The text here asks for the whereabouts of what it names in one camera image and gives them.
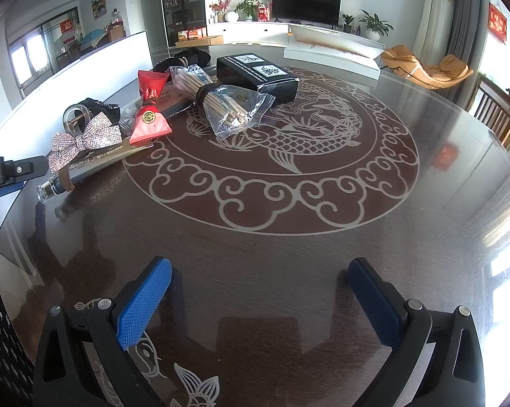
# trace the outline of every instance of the metal screw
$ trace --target metal screw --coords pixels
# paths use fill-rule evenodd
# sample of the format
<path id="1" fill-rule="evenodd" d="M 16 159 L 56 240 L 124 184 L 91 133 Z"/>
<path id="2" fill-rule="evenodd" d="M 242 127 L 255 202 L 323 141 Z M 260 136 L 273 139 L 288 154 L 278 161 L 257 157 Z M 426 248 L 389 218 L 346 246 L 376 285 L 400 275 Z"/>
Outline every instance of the metal screw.
<path id="1" fill-rule="evenodd" d="M 469 317 L 471 312 L 466 306 L 459 306 L 458 311 L 465 317 Z"/>
<path id="2" fill-rule="evenodd" d="M 112 305 L 112 300 L 110 300 L 109 298 L 103 298 L 97 304 L 98 308 L 102 309 L 102 310 L 108 309 L 111 305 Z"/>
<path id="3" fill-rule="evenodd" d="M 52 317 L 55 317 L 56 315 L 60 314 L 60 306 L 52 306 L 50 309 L 50 315 Z"/>
<path id="4" fill-rule="evenodd" d="M 422 309 L 422 303 L 416 298 L 412 298 L 411 300 L 409 300 L 408 306 L 411 307 L 413 310 Z"/>

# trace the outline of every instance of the gold sticker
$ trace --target gold sticker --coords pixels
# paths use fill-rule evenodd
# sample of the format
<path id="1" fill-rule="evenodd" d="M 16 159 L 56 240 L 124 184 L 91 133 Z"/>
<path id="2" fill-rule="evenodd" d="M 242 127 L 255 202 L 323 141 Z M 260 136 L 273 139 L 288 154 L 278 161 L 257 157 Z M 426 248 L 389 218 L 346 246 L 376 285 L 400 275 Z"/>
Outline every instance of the gold sticker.
<path id="1" fill-rule="evenodd" d="M 151 111 L 147 111 L 142 116 L 142 121 L 144 121 L 145 123 L 151 123 L 151 122 L 155 121 L 155 118 L 156 118 L 155 113 L 153 113 Z"/>

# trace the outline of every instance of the tv screen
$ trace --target tv screen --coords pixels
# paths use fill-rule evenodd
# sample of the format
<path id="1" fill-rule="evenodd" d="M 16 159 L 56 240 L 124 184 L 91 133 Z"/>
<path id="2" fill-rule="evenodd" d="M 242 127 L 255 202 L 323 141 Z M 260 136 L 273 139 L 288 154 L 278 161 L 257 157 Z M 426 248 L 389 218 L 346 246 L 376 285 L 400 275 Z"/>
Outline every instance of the tv screen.
<path id="1" fill-rule="evenodd" d="M 338 24 L 341 0 L 272 0 L 272 17 Z"/>

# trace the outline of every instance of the round table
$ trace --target round table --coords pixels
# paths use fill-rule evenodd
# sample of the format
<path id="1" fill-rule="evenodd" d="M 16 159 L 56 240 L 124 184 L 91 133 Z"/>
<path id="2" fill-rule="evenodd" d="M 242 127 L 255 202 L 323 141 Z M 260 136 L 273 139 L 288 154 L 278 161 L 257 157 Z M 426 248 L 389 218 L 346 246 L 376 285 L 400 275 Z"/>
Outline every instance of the round table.
<path id="1" fill-rule="evenodd" d="M 405 298 L 471 309 L 498 405 L 510 390 L 510 159 L 493 133 L 386 72 L 362 85 L 279 47 L 210 47 L 213 62 L 244 52 L 300 79 L 259 127 L 219 141 L 192 108 L 68 195 L 43 205 L 41 179 L 25 185 L 0 253 L 30 284 L 12 309 L 29 356 L 50 306 L 113 298 L 161 255 L 172 284 L 130 352 L 169 405 L 351 405 L 390 352 L 346 284 L 365 257 Z M 3 294 L 15 287 L 0 274 Z"/>

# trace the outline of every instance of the glittery bow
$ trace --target glittery bow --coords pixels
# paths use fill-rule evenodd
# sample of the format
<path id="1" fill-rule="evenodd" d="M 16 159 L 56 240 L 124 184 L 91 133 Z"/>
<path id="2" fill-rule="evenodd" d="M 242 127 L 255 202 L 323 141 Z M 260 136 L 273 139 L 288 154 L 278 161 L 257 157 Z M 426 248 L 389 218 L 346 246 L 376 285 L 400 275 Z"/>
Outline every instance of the glittery bow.
<path id="1" fill-rule="evenodd" d="M 68 133 L 55 133 L 49 155 L 52 173 L 58 172 L 74 159 L 80 151 L 96 150 L 121 143 L 118 125 L 112 123 L 104 113 L 99 113 L 89 121 L 82 136 Z"/>

